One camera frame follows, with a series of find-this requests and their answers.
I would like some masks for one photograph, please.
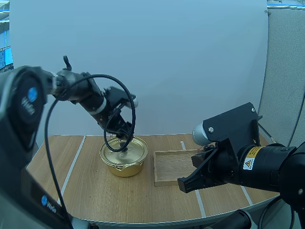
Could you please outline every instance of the silver cylinder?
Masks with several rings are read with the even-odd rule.
[[[203,124],[199,124],[194,128],[192,132],[192,137],[193,141],[200,146],[206,146],[211,143],[203,129]]]

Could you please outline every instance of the wooden tray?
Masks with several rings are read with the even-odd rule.
[[[197,149],[155,151],[153,153],[155,187],[178,185],[178,178],[187,177],[195,171],[191,157],[201,152],[203,151]]]

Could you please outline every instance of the white backdrop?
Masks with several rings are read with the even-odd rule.
[[[14,66],[57,72],[68,55],[73,71],[110,74],[137,96],[137,135],[190,133],[238,105],[258,108],[265,9],[265,0],[14,0]],[[101,88],[115,85],[96,81]],[[130,110],[123,116],[130,120]],[[70,102],[58,104],[49,129],[49,135],[102,135],[95,120]]]

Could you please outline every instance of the gold pot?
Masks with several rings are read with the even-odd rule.
[[[108,140],[108,143],[112,148],[118,149],[125,140],[114,137]],[[100,153],[110,172],[119,177],[131,177],[138,174],[142,170],[147,154],[147,144],[138,137],[133,137],[125,152],[113,152],[106,144],[103,144]]]

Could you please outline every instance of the wooden table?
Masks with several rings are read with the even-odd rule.
[[[102,162],[103,136],[55,135],[49,138],[52,161],[68,212],[81,219],[151,223],[196,219],[244,208],[277,193],[226,184],[185,194],[178,186],[155,187],[153,152],[198,149],[190,134],[139,136],[149,148],[143,170],[116,177]],[[58,199],[43,144],[28,171]]]

